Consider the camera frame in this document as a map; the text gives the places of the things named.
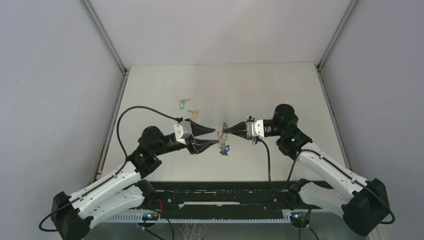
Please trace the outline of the blue tag key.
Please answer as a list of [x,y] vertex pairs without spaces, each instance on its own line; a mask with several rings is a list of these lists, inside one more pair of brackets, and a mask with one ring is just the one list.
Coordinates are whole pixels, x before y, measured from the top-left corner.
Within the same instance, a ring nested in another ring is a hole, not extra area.
[[222,156],[228,156],[228,155],[229,155],[229,151],[230,151],[230,146],[229,146],[229,145],[225,145],[225,146],[223,146],[223,147],[220,149],[219,153],[220,153]]

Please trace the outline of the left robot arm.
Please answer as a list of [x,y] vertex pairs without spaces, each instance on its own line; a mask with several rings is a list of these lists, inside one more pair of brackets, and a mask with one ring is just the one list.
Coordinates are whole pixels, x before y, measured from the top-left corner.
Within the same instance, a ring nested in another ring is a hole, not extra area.
[[186,149],[191,155],[204,152],[217,140],[199,139],[215,129],[195,123],[190,118],[173,126],[168,135],[156,126],[146,127],[138,147],[109,174],[71,194],[59,192],[53,197],[50,219],[64,240],[81,240],[96,225],[127,209],[153,207],[157,196],[146,180],[162,161],[159,155]]

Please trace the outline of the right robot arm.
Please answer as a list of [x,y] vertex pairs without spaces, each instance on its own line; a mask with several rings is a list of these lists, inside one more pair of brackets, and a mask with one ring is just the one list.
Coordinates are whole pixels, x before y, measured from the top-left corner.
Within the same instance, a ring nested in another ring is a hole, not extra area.
[[321,177],[330,189],[300,179],[291,186],[284,186],[289,203],[295,208],[305,204],[319,207],[343,219],[357,235],[366,237],[378,225],[391,225],[396,221],[390,208],[385,184],[379,179],[368,180],[337,161],[313,142],[298,127],[299,118],[289,104],[279,104],[271,119],[255,119],[248,116],[223,131],[236,135],[253,144],[264,138],[277,137],[279,151]]

